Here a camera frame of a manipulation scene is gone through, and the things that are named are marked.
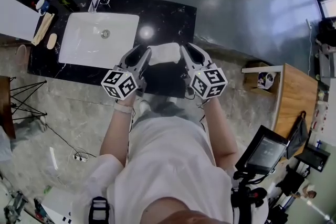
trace black marble countertop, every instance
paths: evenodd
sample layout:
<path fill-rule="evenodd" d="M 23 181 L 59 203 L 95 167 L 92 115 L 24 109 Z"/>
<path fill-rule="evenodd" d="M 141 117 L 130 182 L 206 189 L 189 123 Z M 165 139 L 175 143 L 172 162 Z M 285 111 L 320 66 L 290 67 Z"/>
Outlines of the black marble countertop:
<path fill-rule="evenodd" d="M 87 12 L 90 0 L 74 0 L 80 6 L 80 12 Z M 196 22 L 195 7 L 162 0 L 111 0 L 110 7 L 99 5 L 97 12 L 112 12 L 139 15 L 134 46 L 156 46 L 164 43 L 193 42 Z M 57 1 L 50 2 L 50 12 L 56 13 L 44 39 L 33 46 L 28 73 L 93 85 L 100 82 L 107 69 L 64 64 L 58 62 L 63 34 L 70 13 Z M 140 30 L 144 26 L 154 29 L 150 39 L 143 39 Z M 57 34 L 54 49 L 47 49 L 50 34 Z M 183 60 L 178 63 L 160 63 L 148 66 L 144 73 L 147 82 L 147 93 L 183 98 L 185 94 L 186 76 Z"/>

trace sink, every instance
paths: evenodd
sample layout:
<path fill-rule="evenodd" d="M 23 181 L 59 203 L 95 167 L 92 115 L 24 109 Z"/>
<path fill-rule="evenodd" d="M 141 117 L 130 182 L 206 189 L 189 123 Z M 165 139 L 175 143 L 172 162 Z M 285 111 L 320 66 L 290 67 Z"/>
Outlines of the sink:
<path fill-rule="evenodd" d="M 112 69 L 134 44 L 139 17 L 118 13 L 72 13 L 58 61 Z"/>

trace wooden desk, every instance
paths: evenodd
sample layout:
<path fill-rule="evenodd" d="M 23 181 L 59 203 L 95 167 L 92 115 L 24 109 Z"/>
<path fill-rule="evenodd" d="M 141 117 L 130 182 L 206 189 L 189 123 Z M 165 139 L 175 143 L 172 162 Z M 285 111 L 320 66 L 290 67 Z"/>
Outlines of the wooden desk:
<path fill-rule="evenodd" d="M 305 110 L 307 131 L 312 122 L 317 100 L 317 81 L 302 71 L 285 64 L 283 66 L 243 68 L 242 73 L 278 72 L 280 83 L 277 104 L 271 129 L 287 138 L 295 120 Z M 295 153 L 300 154 L 304 145 Z"/>
<path fill-rule="evenodd" d="M 10 88 L 10 78 L 0 76 L 0 125 L 10 139 L 15 139 Z"/>

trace wristband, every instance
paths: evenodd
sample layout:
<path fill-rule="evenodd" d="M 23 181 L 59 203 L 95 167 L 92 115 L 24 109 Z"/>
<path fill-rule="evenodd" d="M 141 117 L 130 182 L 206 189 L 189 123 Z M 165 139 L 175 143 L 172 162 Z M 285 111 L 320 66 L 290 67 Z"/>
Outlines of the wristband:
<path fill-rule="evenodd" d="M 115 103 L 113 107 L 115 110 L 118 110 L 125 114 L 131 114 L 133 112 L 133 108 L 130 106 L 125 106 L 122 104 Z"/>

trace cup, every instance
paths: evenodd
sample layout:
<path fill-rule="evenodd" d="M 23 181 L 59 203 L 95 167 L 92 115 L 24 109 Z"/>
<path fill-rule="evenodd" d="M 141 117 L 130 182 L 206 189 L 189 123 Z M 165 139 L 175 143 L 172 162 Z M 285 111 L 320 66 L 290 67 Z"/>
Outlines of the cup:
<path fill-rule="evenodd" d="M 39 0 L 36 4 L 36 10 L 40 14 L 40 16 L 45 15 L 46 11 L 48 10 L 50 4 L 46 0 Z"/>

